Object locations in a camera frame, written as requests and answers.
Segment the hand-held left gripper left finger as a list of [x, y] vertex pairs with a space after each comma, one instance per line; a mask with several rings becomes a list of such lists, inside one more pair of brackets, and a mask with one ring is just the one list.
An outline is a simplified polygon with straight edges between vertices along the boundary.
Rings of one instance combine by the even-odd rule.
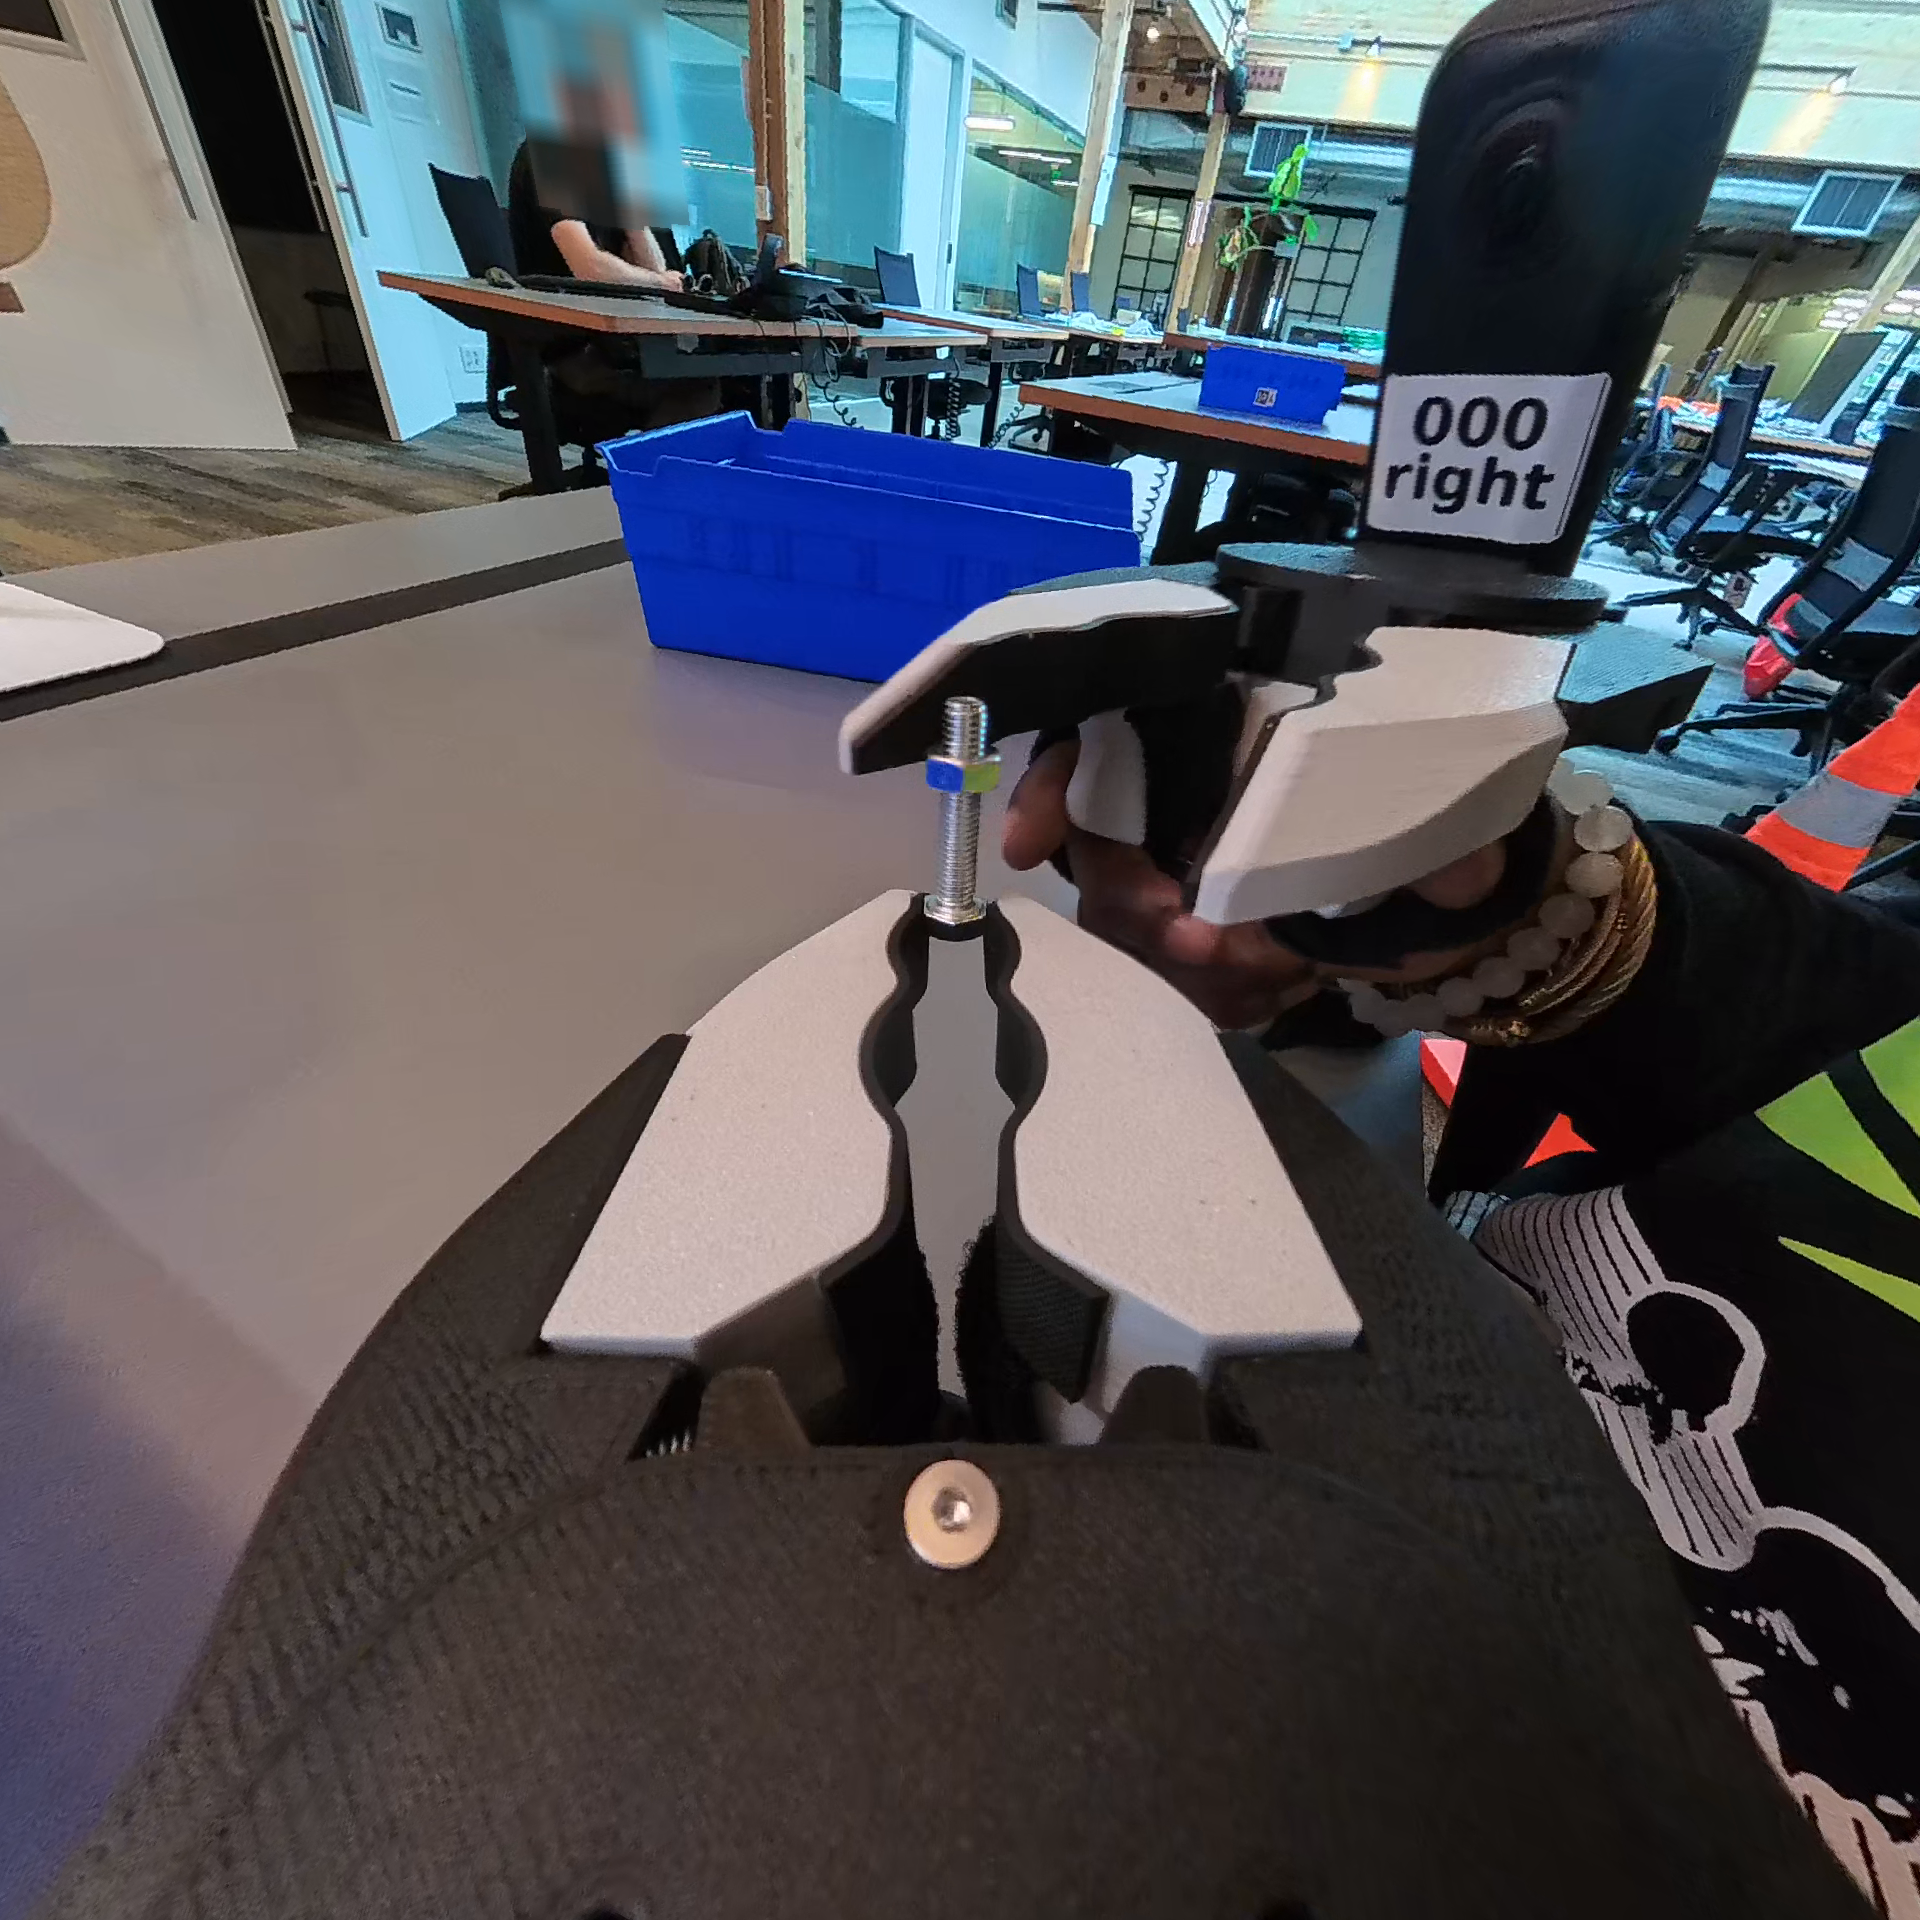
[[876, 890], [720, 991], [678, 1045], [540, 1346], [780, 1373], [853, 1406], [840, 1284], [906, 1219], [923, 898]]

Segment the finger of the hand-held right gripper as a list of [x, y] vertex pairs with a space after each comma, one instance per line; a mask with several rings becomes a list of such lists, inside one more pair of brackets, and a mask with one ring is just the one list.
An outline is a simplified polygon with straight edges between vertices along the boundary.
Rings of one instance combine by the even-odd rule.
[[1568, 742], [1568, 654], [1539, 631], [1375, 625], [1310, 703], [1255, 686], [1189, 912], [1367, 905], [1525, 828]]
[[1239, 601], [1215, 568], [1097, 568], [1001, 596], [840, 721], [840, 772], [943, 745], [943, 703], [983, 703], [989, 745], [1028, 742], [1004, 852], [1205, 852], [1239, 752]]

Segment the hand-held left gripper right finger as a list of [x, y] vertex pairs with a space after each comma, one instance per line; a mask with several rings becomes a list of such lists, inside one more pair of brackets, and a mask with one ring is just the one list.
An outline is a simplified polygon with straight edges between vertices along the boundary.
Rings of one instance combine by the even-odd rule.
[[1357, 1346], [1283, 1144], [1215, 1028], [1042, 898], [983, 933], [1001, 1002], [1001, 1331], [1042, 1406], [1120, 1406], [1138, 1373]]

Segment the long thin silver bolt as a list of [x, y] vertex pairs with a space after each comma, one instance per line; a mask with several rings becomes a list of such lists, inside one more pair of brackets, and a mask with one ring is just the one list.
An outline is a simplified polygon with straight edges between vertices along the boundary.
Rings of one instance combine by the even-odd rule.
[[[989, 745], [989, 710], [978, 691], [943, 703], [937, 752], [1001, 752]], [[983, 828], [983, 800], [943, 800], [937, 794], [937, 880], [923, 890], [923, 922], [937, 922], [937, 933], [978, 933], [983, 922], [983, 898], [978, 898], [978, 828]]]

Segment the person's right forearm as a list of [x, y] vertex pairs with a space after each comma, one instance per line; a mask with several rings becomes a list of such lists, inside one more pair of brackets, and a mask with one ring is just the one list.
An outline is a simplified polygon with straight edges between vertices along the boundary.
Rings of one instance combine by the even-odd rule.
[[1470, 1048], [1421, 1195], [1525, 1192], [1546, 1122], [1584, 1134], [1576, 1192], [1642, 1181], [1729, 1122], [1920, 1015], [1920, 933], [1818, 890], [1710, 823], [1639, 823], [1652, 944], [1633, 991], [1518, 1048]]

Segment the blue plastic bin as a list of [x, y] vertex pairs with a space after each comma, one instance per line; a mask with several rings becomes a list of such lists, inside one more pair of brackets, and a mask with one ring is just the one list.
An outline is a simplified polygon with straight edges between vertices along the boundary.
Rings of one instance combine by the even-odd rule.
[[1143, 564], [1120, 461], [750, 415], [594, 457], [671, 654], [876, 686], [1015, 587]]
[[1283, 343], [1213, 343], [1193, 371], [1205, 417], [1329, 430], [1347, 394], [1347, 367]]

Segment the wooden office desk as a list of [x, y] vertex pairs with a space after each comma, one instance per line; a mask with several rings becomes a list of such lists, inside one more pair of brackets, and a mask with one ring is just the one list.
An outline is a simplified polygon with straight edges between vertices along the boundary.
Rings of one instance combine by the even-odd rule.
[[1375, 394], [1347, 387], [1315, 430], [1205, 415], [1189, 371], [1022, 381], [1042, 453], [1166, 461], [1143, 559], [1193, 564], [1224, 541], [1357, 541]]
[[506, 343], [510, 367], [510, 417], [529, 444], [529, 486], [510, 495], [572, 495], [600, 486], [600, 457], [560, 461], [555, 430], [555, 381], [540, 343], [639, 343], [639, 371], [655, 387], [682, 381], [752, 381], [752, 417], [787, 430], [800, 403], [800, 381], [872, 371], [895, 387], [895, 432], [923, 430], [923, 387], [943, 358], [983, 351], [978, 326], [937, 322], [735, 322], [735, 310], [682, 310], [665, 298], [616, 298], [616, 287], [529, 287], [529, 283], [471, 283], [471, 277], [377, 277], [377, 287], [435, 308], [440, 322], [466, 322]]

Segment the small red object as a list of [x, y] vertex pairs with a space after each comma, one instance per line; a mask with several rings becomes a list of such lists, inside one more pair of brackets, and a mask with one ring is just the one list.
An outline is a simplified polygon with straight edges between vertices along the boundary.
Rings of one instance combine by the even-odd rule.
[[[1420, 1036], [1420, 1071], [1421, 1071], [1421, 1122], [1434, 1122], [1434, 1150], [1451, 1134], [1442, 1114], [1452, 1114], [1452, 1083], [1465, 1083], [1465, 1045], [1452, 1036]], [[1539, 1125], [1539, 1144], [1525, 1150], [1525, 1168], [1546, 1168], [1546, 1157], [1584, 1157], [1590, 1144], [1568, 1125], [1568, 1114], [1551, 1114]]]

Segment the green plant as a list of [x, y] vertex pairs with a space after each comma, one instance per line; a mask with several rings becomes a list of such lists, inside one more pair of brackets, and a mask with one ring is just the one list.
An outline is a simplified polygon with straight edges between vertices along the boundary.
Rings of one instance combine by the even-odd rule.
[[1267, 177], [1267, 198], [1239, 204], [1239, 220], [1215, 238], [1215, 267], [1234, 277], [1239, 258], [1255, 252], [1294, 252], [1294, 244], [1315, 244], [1315, 212], [1301, 204], [1301, 165], [1310, 165], [1310, 134], [1294, 134], [1283, 150], [1283, 165]]

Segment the orange traffic cone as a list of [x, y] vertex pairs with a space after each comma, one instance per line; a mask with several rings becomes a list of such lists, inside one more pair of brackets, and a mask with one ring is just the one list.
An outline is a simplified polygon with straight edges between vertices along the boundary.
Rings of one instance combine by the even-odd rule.
[[1890, 812], [1920, 794], [1920, 691], [1908, 691], [1857, 745], [1765, 809], [1746, 846], [1778, 852], [1818, 890], [1849, 890]]

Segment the wooden pillar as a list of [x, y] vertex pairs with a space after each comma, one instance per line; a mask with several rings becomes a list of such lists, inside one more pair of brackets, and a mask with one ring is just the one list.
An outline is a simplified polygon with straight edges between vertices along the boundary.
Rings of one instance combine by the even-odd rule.
[[750, 0], [752, 238], [808, 267], [808, 9]]

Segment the black printed shirt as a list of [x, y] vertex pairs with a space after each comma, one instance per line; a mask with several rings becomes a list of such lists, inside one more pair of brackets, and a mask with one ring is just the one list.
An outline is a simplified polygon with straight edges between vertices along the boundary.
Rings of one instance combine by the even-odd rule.
[[1451, 1195], [1551, 1326], [1694, 1634], [1876, 1910], [1920, 1910], [1920, 1024], [1613, 1192]]

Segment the white sign stand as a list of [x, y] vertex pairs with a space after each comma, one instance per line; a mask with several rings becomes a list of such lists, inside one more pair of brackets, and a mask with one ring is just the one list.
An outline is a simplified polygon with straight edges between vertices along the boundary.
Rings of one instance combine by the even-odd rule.
[[0, 587], [0, 691], [40, 691], [101, 670], [153, 659], [171, 640], [40, 587]]

